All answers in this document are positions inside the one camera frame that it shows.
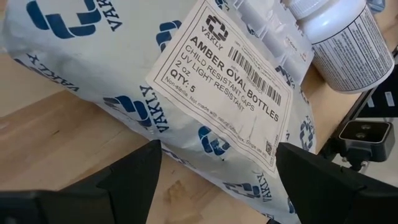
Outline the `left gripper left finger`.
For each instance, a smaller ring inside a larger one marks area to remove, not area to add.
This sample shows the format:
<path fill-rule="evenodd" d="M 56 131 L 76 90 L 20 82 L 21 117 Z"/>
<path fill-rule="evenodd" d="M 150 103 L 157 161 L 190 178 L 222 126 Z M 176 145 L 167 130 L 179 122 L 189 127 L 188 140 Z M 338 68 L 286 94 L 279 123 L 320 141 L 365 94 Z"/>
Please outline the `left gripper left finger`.
<path fill-rule="evenodd" d="M 161 142 L 152 140 L 62 191 L 87 195 L 104 192 L 108 194 L 115 223 L 145 223 L 160 165 Z"/>

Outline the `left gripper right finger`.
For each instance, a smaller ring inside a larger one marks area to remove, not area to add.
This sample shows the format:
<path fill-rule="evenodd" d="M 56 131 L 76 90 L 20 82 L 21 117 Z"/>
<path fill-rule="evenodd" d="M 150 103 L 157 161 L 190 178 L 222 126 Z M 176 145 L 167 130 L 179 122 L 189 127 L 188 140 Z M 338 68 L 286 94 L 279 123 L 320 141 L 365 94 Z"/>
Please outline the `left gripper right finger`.
<path fill-rule="evenodd" d="M 279 177 L 302 223 L 396 224 L 397 187 L 282 142 Z"/>

